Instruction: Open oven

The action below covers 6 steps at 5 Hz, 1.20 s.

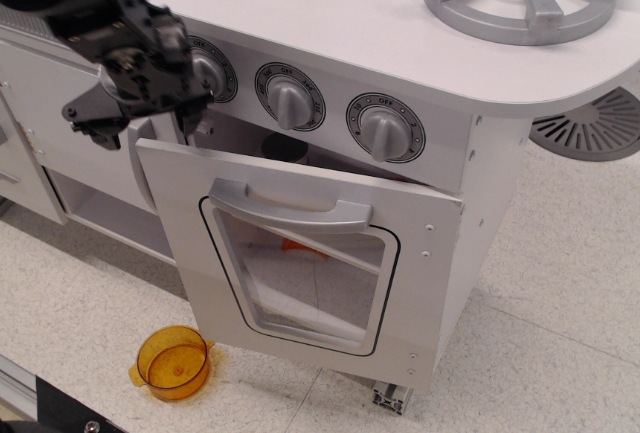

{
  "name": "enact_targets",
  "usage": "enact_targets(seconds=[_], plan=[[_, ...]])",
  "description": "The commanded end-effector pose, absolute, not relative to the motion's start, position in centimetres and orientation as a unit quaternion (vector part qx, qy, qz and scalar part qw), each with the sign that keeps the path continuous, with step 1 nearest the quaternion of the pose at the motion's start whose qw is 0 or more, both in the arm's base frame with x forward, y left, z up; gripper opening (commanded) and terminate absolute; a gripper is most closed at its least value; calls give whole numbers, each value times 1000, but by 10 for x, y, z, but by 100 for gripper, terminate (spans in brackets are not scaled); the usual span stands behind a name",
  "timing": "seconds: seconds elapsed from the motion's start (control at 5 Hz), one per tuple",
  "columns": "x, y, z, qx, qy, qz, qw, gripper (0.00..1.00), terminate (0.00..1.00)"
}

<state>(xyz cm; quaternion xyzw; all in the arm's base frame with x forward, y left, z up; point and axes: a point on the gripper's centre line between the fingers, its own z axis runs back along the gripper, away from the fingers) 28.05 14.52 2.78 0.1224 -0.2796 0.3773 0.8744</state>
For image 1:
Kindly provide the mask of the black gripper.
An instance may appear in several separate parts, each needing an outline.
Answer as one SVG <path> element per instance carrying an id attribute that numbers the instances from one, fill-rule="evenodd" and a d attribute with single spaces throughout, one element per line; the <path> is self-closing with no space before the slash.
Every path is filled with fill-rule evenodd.
<path id="1" fill-rule="evenodd" d="M 70 47 L 100 65 L 99 84 L 62 107 L 72 129 L 98 146 L 121 149 L 129 123 L 171 112 L 184 136 L 193 134 L 213 101 L 194 72 L 191 49 L 148 52 L 138 45 L 109 47 L 104 41 L 70 41 Z"/>

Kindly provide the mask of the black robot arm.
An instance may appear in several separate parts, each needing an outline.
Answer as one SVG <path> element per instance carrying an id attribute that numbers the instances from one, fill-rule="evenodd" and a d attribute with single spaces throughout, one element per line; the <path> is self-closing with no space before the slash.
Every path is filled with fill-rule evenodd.
<path id="1" fill-rule="evenodd" d="M 65 105 L 74 131 L 108 150 L 129 123 L 174 114 L 192 134 L 213 99 L 215 81 L 197 66 L 183 20 L 148 0 L 1 0 L 42 19 L 54 37 L 100 67 L 99 86 Z"/>

